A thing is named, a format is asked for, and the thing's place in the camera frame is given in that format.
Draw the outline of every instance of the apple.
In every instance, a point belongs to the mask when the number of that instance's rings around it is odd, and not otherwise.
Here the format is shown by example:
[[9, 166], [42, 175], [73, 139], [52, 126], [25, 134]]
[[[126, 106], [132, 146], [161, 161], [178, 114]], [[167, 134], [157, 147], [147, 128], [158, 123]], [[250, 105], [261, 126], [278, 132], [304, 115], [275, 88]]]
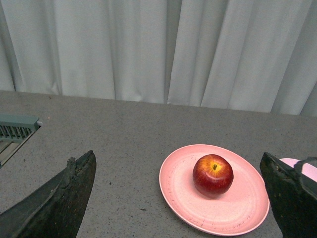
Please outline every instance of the apple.
[[215, 198], [229, 190], [233, 182], [231, 165], [219, 155], [205, 155], [195, 164], [193, 181], [198, 192]]

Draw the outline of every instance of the table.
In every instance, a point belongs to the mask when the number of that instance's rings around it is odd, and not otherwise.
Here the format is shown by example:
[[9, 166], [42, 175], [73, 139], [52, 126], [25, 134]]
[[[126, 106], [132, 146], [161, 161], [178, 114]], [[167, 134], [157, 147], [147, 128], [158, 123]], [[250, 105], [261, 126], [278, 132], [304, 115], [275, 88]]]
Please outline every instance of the table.
[[[0, 170], [0, 213], [93, 150], [94, 187], [78, 238], [216, 237], [169, 208], [159, 170], [190, 144], [226, 148], [260, 172], [265, 151], [278, 158], [317, 155], [317, 118], [0, 91], [0, 113], [33, 115], [43, 126]], [[243, 238], [281, 238], [272, 211]]]

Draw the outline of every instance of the pink object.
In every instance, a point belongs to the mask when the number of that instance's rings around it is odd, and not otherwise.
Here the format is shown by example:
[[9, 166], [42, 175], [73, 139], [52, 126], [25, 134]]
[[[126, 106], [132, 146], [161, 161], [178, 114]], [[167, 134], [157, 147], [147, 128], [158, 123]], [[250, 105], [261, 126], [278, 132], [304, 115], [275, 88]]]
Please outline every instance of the pink object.
[[[294, 167], [294, 165], [299, 161], [297, 159], [291, 159], [291, 158], [283, 158], [280, 159], [290, 167]], [[310, 165], [310, 164], [304, 164], [302, 168], [302, 174], [306, 175], [307, 177], [311, 178], [315, 182], [317, 182], [317, 168]]]
[[[192, 172], [199, 158], [217, 154], [232, 166], [231, 188], [215, 199], [194, 187]], [[266, 218], [269, 199], [257, 170], [239, 155], [213, 145], [189, 145], [175, 150], [163, 162], [159, 184], [171, 209], [186, 223], [203, 232], [237, 236], [257, 228]]]

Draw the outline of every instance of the white curtain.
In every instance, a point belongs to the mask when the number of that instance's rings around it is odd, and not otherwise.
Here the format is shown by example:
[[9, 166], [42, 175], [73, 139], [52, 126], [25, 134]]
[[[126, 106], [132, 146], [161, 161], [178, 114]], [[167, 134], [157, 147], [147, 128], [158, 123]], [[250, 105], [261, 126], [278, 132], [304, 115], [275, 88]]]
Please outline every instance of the white curtain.
[[317, 116], [317, 0], [0, 3], [0, 90]]

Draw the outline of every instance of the metal rack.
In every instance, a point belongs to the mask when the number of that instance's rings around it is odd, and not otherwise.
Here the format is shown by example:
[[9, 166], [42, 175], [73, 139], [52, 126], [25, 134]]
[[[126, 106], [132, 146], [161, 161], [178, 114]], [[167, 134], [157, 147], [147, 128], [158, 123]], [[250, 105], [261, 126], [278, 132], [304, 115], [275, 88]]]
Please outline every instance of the metal rack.
[[41, 127], [38, 117], [0, 114], [0, 168]]

